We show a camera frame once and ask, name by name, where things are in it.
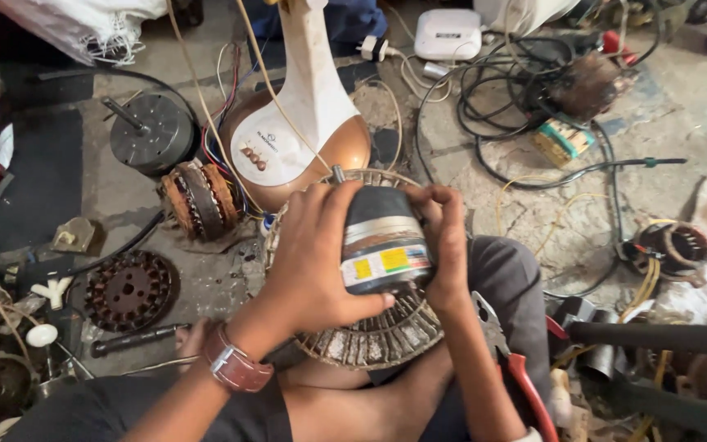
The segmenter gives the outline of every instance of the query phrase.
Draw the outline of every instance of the hand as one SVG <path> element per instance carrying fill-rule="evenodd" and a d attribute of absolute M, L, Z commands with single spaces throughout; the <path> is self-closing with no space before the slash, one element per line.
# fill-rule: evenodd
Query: hand
<path fill-rule="evenodd" d="M 390 294 L 354 296 L 342 282 L 345 219 L 360 187 L 357 181 L 336 188 L 312 184 L 288 199 L 269 277 L 250 303 L 257 302 L 267 317 L 279 313 L 290 334 L 351 324 L 394 305 Z"/>
<path fill-rule="evenodd" d="M 435 277 L 425 289 L 427 302 L 439 314 L 458 307 L 470 310 L 463 197 L 446 186 L 402 189 L 427 222 L 425 237 L 437 262 Z"/>

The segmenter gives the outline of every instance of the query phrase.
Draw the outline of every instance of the black shorts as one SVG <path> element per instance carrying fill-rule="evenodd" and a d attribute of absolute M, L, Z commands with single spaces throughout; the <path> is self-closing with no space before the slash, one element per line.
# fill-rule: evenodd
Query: black shorts
<path fill-rule="evenodd" d="M 501 237 L 477 237 L 469 250 L 469 281 L 496 311 L 510 349 L 526 356 L 526 369 L 545 404 L 550 396 L 545 302 L 539 267 L 525 246 Z M 370 372 L 374 386 L 405 368 Z M 101 377 L 59 391 L 26 413 L 5 442 L 114 442 L 168 390 L 174 378 Z M 534 423 L 527 404 L 516 407 L 526 425 Z M 258 393 L 234 393 L 212 422 L 208 442 L 290 442 L 290 421 L 277 377 Z M 463 400 L 455 381 L 419 439 L 468 439 Z"/>

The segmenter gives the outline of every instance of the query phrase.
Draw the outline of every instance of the red pliers handle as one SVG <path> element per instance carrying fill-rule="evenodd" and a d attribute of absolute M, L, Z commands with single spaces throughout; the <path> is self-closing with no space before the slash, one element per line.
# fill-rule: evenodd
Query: red pliers handle
<path fill-rule="evenodd" d="M 499 357 L 499 367 L 501 368 L 501 376 L 504 376 L 504 368 L 508 369 L 509 375 L 517 382 L 520 391 L 525 395 L 531 410 L 536 417 L 536 424 L 539 428 L 539 434 L 544 442 L 558 442 L 558 433 L 555 431 L 555 424 L 550 418 L 550 413 L 547 412 L 545 403 L 536 391 L 534 383 L 531 382 L 528 373 L 525 371 L 525 356 L 516 353 L 509 353 L 508 356 Z"/>

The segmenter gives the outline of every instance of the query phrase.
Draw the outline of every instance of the sticker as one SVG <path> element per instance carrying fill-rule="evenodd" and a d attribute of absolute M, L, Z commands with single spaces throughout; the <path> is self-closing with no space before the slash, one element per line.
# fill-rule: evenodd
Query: sticker
<path fill-rule="evenodd" d="M 340 270 L 342 281 L 346 287 L 351 287 L 379 277 L 399 275 L 406 271 L 431 266 L 430 257 L 427 256 L 427 246 L 417 244 L 388 248 L 347 259 L 340 264 Z"/>

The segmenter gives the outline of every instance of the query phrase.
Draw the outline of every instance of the wristwatch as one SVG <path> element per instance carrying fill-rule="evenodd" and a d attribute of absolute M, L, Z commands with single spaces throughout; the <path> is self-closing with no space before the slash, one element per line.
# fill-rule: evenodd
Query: wristwatch
<path fill-rule="evenodd" d="M 233 391 L 258 392 L 274 374 L 272 364 L 257 363 L 231 344 L 223 322 L 207 338 L 203 356 L 209 362 L 211 374 Z"/>

